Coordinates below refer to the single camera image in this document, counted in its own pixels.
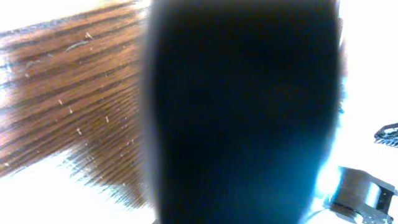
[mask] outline blurry black object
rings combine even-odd
[[[160,222],[297,223],[337,117],[332,3],[164,2],[143,86]]]
[[[375,143],[398,147],[398,123],[382,127],[374,134]]]

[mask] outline black comb-like object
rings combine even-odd
[[[375,143],[398,148],[398,123],[382,127],[374,134]]]

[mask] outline metal object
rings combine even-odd
[[[350,223],[388,223],[395,187],[367,172],[340,167],[341,179],[336,192],[326,197],[323,206]]]
[[[382,127],[374,134],[375,143],[398,147],[398,123]]]

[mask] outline gray metal part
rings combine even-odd
[[[391,197],[397,195],[395,187],[371,176],[367,172],[345,167],[340,168],[342,178],[339,189],[334,195],[325,200],[325,208],[329,208],[340,218],[351,223],[358,222],[354,220],[356,214],[360,214],[363,217],[363,223],[392,223],[393,218],[387,212],[384,213],[376,209],[380,195],[369,195],[369,191],[371,188],[373,190],[378,188],[376,189],[378,194],[383,192],[384,198],[389,198],[387,200],[388,209]],[[377,202],[369,203],[369,197],[374,197]]]

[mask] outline wooden surface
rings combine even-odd
[[[0,32],[0,177],[57,158],[46,169],[125,210],[148,203],[137,106],[147,10],[114,2]]]

